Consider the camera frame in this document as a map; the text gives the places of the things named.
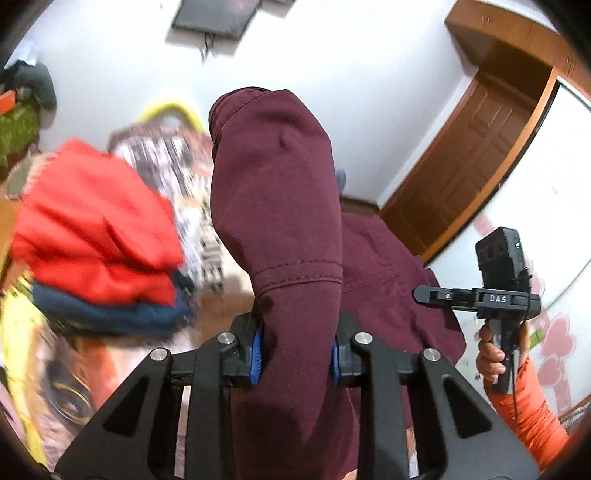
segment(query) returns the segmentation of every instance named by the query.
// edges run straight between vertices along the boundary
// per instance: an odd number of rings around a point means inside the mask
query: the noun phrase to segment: red clothing
[[[124,160],[65,143],[18,211],[12,257],[35,278],[95,304],[173,305],[183,262],[170,202]]]
[[[515,432],[544,471],[569,440],[558,417],[548,408],[534,364],[528,358],[519,369],[515,388],[517,423],[513,395],[498,395],[485,382],[485,391],[500,417]]]
[[[359,392],[329,378],[339,310],[393,347],[432,346],[453,363],[464,337],[450,310],[414,302],[434,277],[380,219],[341,215],[330,140],[295,95],[238,90],[209,124],[213,224],[265,322],[261,381],[232,392],[238,478],[342,480],[357,467]]]

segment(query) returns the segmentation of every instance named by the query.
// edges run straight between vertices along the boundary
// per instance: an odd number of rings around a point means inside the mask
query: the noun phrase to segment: finger
[[[478,332],[480,338],[482,338],[485,342],[489,342],[492,338],[491,329],[488,328],[488,325],[483,325],[480,331]]]
[[[476,358],[478,372],[487,380],[495,381],[498,375],[505,373],[505,367],[496,362],[490,362],[482,355]]]
[[[492,343],[485,342],[484,340],[478,342],[478,350],[482,356],[491,362],[500,362],[505,358],[503,350],[498,349]]]

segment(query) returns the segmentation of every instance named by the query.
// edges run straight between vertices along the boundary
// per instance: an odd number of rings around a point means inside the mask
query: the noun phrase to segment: red jacket
[[[183,262],[170,202],[124,160],[81,140],[56,151],[18,211],[12,257],[96,304],[174,304]]]

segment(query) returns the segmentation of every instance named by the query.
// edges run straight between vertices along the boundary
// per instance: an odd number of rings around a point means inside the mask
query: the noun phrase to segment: hand
[[[492,338],[491,329],[484,325],[479,332],[480,342],[478,343],[478,357],[476,357],[476,368],[478,372],[488,381],[495,382],[499,375],[505,373],[505,367],[500,363],[505,354],[490,342]],[[528,322],[521,325],[519,332],[519,366],[523,365],[530,351],[530,335]]]

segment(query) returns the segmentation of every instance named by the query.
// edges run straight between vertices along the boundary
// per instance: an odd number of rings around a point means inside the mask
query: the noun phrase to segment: navy blue cloth
[[[167,336],[186,325],[191,310],[178,287],[174,307],[139,302],[98,306],[61,290],[33,282],[33,304],[51,321],[116,335]]]

